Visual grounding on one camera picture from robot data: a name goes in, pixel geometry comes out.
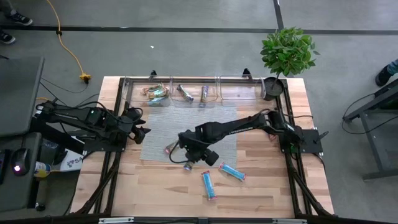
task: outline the wooden table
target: wooden table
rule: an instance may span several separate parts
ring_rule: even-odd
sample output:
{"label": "wooden table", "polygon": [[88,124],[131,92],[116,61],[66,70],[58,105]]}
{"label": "wooden table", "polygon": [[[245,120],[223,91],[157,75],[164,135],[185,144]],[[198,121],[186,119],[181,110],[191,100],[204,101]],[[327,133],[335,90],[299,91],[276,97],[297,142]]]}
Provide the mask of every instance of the wooden table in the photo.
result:
{"label": "wooden table", "polygon": [[[104,77],[99,101],[107,108],[114,108],[119,78]],[[287,82],[294,116],[310,115],[303,79],[288,78]],[[134,84],[133,99],[141,97],[139,94],[144,86],[150,85]],[[223,89],[224,98],[231,92],[228,88],[239,88],[240,93],[248,89],[239,85],[224,85],[223,88],[226,88]],[[239,105],[237,117],[247,117],[264,108],[273,109],[274,104],[259,100],[255,105]],[[143,119],[147,121],[151,108],[142,109]],[[313,128],[312,118],[295,118],[295,122],[303,129]],[[244,182],[227,176],[218,171],[217,167],[195,166],[191,172],[187,172],[182,169],[182,165],[140,160],[142,144],[137,145],[129,140],[121,158],[112,216],[293,217],[286,163],[278,140],[271,141],[264,131],[252,130],[237,134],[236,144],[237,170],[246,173]],[[312,154],[303,154],[302,157],[309,189],[324,208],[333,213],[325,172],[319,158]],[[72,212],[78,210],[97,188],[103,158],[103,152],[96,152],[85,159]],[[207,200],[200,175],[206,170],[211,172],[218,200]],[[104,192],[104,195],[108,195],[107,189]],[[304,211],[301,191],[297,192],[300,208]],[[106,199],[107,196],[103,197],[102,208]]]}

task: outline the blue wrapper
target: blue wrapper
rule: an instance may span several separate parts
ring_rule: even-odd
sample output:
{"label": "blue wrapper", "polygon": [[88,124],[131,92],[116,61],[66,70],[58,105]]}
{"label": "blue wrapper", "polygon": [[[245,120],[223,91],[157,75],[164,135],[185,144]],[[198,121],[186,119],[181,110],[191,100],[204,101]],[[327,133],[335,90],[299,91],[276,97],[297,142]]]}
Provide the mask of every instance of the blue wrapper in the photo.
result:
{"label": "blue wrapper", "polygon": [[220,170],[223,170],[232,176],[236,177],[237,179],[244,181],[246,178],[246,174],[243,174],[236,169],[230,167],[229,165],[224,164],[224,162],[221,163],[221,165],[218,167]]}
{"label": "blue wrapper", "polygon": [[206,191],[207,191],[208,200],[217,199],[217,196],[214,193],[213,185],[211,184],[210,171],[206,171],[201,174],[203,176],[203,180],[205,181],[205,187],[206,187]]}

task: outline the green leaves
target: green leaves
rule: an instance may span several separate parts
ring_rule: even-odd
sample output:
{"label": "green leaves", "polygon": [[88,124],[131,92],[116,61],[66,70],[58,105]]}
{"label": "green leaves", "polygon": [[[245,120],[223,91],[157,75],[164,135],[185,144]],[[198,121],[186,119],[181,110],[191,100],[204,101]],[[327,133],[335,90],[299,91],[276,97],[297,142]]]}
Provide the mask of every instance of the green leaves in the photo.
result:
{"label": "green leaves", "polygon": [[305,69],[315,66],[312,53],[319,55],[314,50],[315,43],[308,34],[303,35],[302,29],[282,29],[275,34],[269,34],[262,40],[262,61],[264,67],[270,68],[271,73],[297,75]]}

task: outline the person's foot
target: person's foot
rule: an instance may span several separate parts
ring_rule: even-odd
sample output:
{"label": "person's foot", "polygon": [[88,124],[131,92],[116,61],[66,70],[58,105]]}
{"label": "person's foot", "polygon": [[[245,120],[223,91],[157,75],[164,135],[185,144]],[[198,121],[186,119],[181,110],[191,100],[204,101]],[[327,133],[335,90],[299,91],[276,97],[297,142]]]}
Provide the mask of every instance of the person's foot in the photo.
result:
{"label": "person's foot", "polygon": [[19,12],[16,12],[14,15],[6,16],[12,22],[22,24],[24,26],[29,26],[33,23],[32,19],[29,19],[26,16],[21,15]]}
{"label": "person's foot", "polygon": [[376,85],[378,85],[379,87],[384,86],[385,84],[387,84],[388,80],[390,79],[392,75],[390,73],[388,73],[387,71],[387,66],[385,66],[379,73],[378,75],[376,75],[376,77],[374,78],[374,81],[376,82]]}
{"label": "person's foot", "polygon": [[15,41],[15,37],[9,35],[8,33],[4,32],[0,29],[0,41],[5,44],[12,44]]}

